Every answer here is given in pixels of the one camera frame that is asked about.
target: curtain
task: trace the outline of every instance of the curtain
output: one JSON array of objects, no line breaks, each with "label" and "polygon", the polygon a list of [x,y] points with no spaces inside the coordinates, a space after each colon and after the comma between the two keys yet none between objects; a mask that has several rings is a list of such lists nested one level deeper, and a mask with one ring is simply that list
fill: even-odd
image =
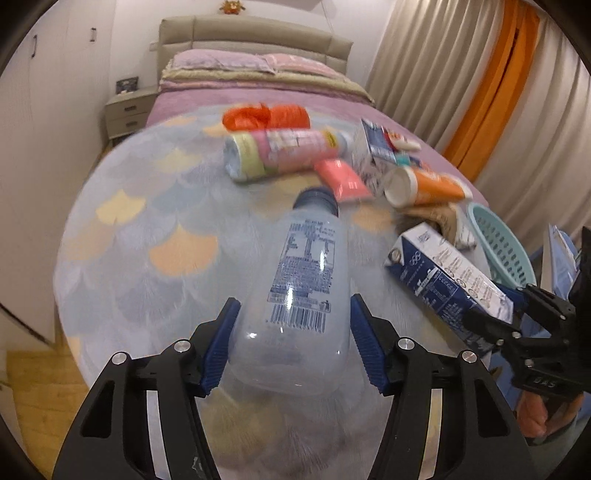
[{"label": "curtain", "polygon": [[376,107],[443,151],[480,85],[502,20],[502,0],[398,0],[369,77]]},{"label": "curtain", "polygon": [[501,32],[470,108],[443,156],[474,181],[489,160],[530,72],[538,38],[534,7],[504,0]]},{"label": "curtain", "polygon": [[544,14],[529,78],[476,181],[529,253],[548,223],[574,239],[591,220],[591,77]]}]

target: orange curtain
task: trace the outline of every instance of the orange curtain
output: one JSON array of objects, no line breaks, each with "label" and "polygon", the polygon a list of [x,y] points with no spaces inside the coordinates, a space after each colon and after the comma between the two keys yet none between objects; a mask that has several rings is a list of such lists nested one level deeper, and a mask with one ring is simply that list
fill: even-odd
[{"label": "orange curtain", "polygon": [[525,86],[540,19],[534,7],[505,0],[499,39],[460,126],[443,156],[470,181],[482,171]]}]

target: white wardrobe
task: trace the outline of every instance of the white wardrobe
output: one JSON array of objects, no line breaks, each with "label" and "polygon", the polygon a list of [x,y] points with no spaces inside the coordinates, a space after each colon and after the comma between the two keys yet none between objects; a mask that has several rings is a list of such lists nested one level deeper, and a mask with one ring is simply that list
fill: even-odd
[{"label": "white wardrobe", "polygon": [[64,224],[104,145],[115,4],[58,0],[0,76],[0,303],[50,342]]}]

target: red plastic bag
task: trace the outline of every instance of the red plastic bag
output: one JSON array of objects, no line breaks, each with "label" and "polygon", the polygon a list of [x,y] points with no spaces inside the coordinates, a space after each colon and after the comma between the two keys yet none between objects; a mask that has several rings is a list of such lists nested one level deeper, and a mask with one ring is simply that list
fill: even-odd
[{"label": "red plastic bag", "polygon": [[331,188],[337,202],[374,198],[359,175],[343,160],[320,160],[314,164],[314,170]]},{"label": "red plastic bag", "polygon": [[230,132],[269,130],[278,128],[310,128],[310,117],[299,105],[277,105],[273,108],[247,106],[232,108],[224,113],[223,126]]}]

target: plastic bottle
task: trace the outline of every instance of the plastic bottle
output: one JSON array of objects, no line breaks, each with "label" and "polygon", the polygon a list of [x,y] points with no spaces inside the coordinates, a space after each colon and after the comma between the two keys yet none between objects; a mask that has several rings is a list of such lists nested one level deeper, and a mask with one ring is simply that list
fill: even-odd
[{"label": "plastic bottle", "polygon": [[347,229],[327,187],[300,193],[275,227],[268,257],[230,337],[229,365],[265,390],[336,389],[349,352]]}]

